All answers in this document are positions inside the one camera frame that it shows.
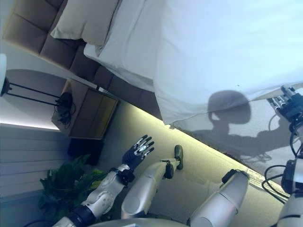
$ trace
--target wooden nightstand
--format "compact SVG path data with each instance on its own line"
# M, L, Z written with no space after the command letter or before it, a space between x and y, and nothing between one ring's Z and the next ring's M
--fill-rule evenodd
M75 112L69 127L66 127L58 121L60 117L55 111L52 117L54 125L72 138L102 139L118 100L71 79L66 81L64 92L72 94Z

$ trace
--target pillow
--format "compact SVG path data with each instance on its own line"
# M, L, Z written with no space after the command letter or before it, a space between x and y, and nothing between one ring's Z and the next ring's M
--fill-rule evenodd
M83 39L102 46L119 0L69 0L51 32L53 38Z

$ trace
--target white bedsheet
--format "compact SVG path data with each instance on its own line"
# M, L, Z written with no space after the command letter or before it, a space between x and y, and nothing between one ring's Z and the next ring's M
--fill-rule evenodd
M100 56L84 53L154 91L172 123L303 82L302 12L301 0L125 0Z

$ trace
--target lamp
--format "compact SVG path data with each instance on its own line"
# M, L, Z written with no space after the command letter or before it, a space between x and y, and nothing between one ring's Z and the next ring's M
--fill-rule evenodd
M40 103L44 103L44 104L48 104L48 105L53 105L53 106L57 107L57 111L58 111L59 115L63 115L63 114L66 114L66 113L70 112L71 107L72 107L72 95L71 95L71 93L64 92L63 94L61 94L61 96L55 96L55 95L52 95L52 94L49 94L49 93L46 93L46 92L43 92L43 91L39 91L39 90L36 90L36 89L25 87L25 86L22 86L22 85L19 85L19 84L10 83L9 80L5 77L6 64L7 64L6 55L3 54L3 53L0 53L0 90L1 90L0 96L1 97L3 95L10 95L10 96L15 96L15 97L19 97L19 98L24 98L24 99L27 99L27 100L32 100L32 101L35 101L35 102L40 102ZM23 88L23 89L26 89L26 90L34 91L34 92L37 92L37 93L40 93L40 94L44 94L44 95L47 95L47 96L52 96L54 98L57 98L56 101L55 101L56 103L53 104L53 103L45 102L45 101L42 101L42 100L38 100L38 99L29 98L29 97L20 96L20 95L17 95L17 94L10 93L10 91L12 90L11 86L16 86L16 87L20 87L20 88Z

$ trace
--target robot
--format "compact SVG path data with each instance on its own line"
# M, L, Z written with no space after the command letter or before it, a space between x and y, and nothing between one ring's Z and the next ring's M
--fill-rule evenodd
M292 87L281 87L281 96L268 99L273 108L290 122L291 147L294 136L303 143L303 96ZM125 197L121 207L121 219L92 225L113 206L116 196L134 180L134 169L151 153L154 142L143 136L123 156L122 164L112 168L80 207L62 218L54 227L227 227L238 213L245 197L249 176L232 169L222 178L222 187L212 194L191 215L188 224L172 220L148 218L152 199L163 178L172 178L176 170L183 168L183 149L175 146L174 158L163 159L149 166ZM295 159L288 160L281 186L290 194L274 227L303 226L303 146Z

